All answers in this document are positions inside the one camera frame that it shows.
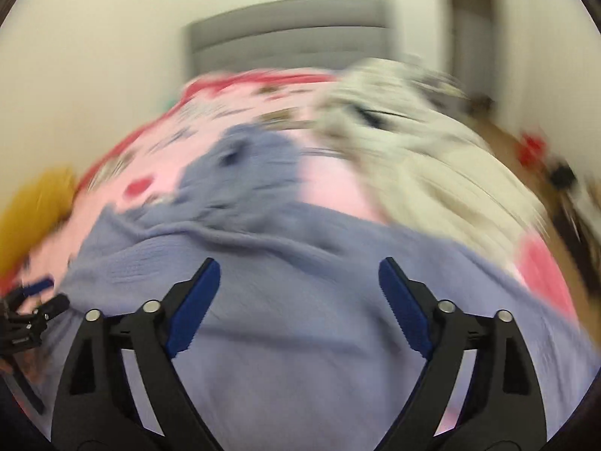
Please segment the person's left hand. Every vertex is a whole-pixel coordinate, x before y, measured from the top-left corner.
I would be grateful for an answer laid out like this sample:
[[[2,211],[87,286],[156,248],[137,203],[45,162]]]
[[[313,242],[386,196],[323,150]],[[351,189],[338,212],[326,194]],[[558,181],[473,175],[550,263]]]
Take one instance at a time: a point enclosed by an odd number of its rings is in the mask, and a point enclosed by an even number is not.
[[[33,348],[16,353],[13,357],[30,383],[40,385],[45,381],[51,362],[46,352],[40,348]]]

